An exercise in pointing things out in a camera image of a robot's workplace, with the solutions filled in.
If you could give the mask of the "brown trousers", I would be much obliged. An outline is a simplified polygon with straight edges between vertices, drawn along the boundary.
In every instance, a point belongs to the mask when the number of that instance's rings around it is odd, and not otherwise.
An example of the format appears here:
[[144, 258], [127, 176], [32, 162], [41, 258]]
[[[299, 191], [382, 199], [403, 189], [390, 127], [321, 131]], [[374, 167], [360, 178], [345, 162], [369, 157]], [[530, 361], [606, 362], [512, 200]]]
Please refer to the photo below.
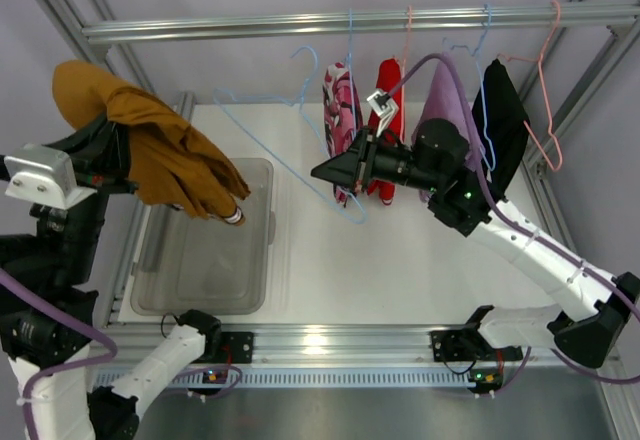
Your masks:
[[104, 114], [128, 128], [131, 167], [146, 205], [167, 205], [192, 218], [217, 219], [232, 226], [245, 222], [239, 202], [248, 184], [220, 148], [155, 95], [80, 60], [57, 65], [52, 95], [74, 129]]

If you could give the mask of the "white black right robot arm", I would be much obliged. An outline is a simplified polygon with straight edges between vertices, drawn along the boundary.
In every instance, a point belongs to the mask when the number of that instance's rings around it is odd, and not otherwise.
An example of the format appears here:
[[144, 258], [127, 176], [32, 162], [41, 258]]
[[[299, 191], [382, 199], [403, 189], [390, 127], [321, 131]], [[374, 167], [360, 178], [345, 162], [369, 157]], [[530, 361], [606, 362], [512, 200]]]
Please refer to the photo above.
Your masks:
[[481, 172], [466, 167], [469, 151], [456, 126], [442, 118], [422, 123], [411, 147], [387, 144], [365, 128], [311, 175], [352, 193], [375, 180], [427, 192], [437, 220], [494, 251], [554, 301], [480, 307], [467, 321], [469, 334], [493, 349], [547, 348], [581, 367], [600, 368], [634, 314], [638, 277], [597, 269], [549, 236]]

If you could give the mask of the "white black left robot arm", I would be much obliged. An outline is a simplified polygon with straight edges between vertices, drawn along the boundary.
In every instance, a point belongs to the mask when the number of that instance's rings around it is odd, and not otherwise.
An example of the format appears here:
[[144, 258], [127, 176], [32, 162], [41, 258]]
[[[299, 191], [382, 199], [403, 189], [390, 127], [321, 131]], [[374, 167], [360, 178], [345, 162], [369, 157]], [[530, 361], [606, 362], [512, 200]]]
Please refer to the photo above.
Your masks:
[[1, 239], [1, 347], [30, 439], [130, 439], [174, 379], [220, 350], [220, 321], [190, 310], [130, 373], [88, 387], [88, 370], [112, 360], [117, 347], [94, 327], [98, 295], [84, 284], [109, 198], [137, 188], [130, 166], [128, 128], [105, 115], [1, 160], [7, 195], [28, 202], [36, 221], [34, 233]]

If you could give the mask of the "blue hanger with brown trousers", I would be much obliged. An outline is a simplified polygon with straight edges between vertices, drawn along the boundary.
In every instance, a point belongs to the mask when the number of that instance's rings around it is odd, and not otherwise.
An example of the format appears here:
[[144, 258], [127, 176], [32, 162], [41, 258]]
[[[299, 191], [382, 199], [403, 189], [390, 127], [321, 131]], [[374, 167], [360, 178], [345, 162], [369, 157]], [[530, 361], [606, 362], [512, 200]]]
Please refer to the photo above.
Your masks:
[[345, 220], [362, 225], [367, 220], [367, 211], [354, 193], [327, 186], [310, 175], [314, 166], [332, 155], [324, 131], [322, 106], [306, 102], [308, 90], [321, 73], [318, 54], [312, 46], [303, 45], [289, 59], [298, 56], [307, 56], [311, 66], [293, 96], [248, 95], [216, 88], [212, 93], [213, 103], [311, 197]]

